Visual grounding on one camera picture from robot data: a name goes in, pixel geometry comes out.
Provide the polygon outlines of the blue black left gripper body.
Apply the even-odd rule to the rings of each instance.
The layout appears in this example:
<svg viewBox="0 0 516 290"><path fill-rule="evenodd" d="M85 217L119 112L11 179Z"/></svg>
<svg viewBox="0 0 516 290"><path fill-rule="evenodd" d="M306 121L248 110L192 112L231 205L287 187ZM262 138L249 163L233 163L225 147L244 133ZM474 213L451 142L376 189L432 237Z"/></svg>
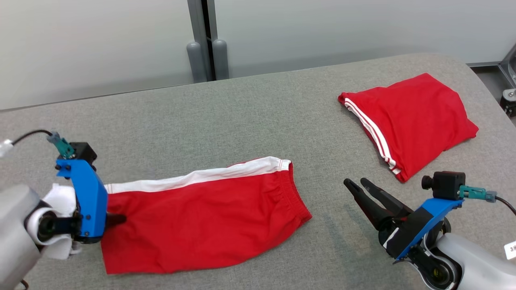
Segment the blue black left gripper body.
<svg viewBox="0 0 516 290"><path fill-rule="evenodd" d="M105 232L108 192L97 173L86 160L57 159L57 176L73 184L80 228L75 240L83 244L98 243Z"/></svg>

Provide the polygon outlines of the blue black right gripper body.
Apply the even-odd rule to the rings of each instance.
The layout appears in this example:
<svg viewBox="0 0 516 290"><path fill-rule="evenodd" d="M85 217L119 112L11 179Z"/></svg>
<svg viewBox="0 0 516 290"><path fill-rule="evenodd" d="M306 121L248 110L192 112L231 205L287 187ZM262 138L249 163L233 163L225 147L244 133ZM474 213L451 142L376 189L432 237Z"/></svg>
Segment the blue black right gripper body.
<svg viewBox="0 0 516 290"><path fill-rule="evenodd" d="M400 225L392 224L394 228L391 232L379 235L380 244L396 261L404 259L411 248L424 239L424 235L434 229L441 231L446 215L462 204L463 199L452 201L429 198Z"/></svg>

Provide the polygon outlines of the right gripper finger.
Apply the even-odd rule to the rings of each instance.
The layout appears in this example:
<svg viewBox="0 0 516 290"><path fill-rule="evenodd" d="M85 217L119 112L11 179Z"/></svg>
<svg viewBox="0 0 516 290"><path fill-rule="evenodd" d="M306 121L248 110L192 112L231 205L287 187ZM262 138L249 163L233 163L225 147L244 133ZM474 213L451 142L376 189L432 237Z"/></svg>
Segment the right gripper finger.
<svg viewBox="0 0 516 290"><path fill-rule="evenodd" d="M369 198L364 190L385 206L388 206L391 202L389 194L368 179L361 179L360 183L363 187L360 187L350 179L343 180L344 186L350 191L356 204L365 213L373 227L377 231L386 230L390 227L389 224L392 222L393 214L388 208L383 208Z"/></svg>
<svg viewBox="0 0 516 290"><path fill-rule="evenodd" d="M368 193L376 200L378 200L384 206L385 210L388 211L389 215L391 215L394 219L406 220L407 217L414 212L403 202L393 197L384 189L373 184L367 178L361 178L360 182L362 186L368 191Z"/></svg>

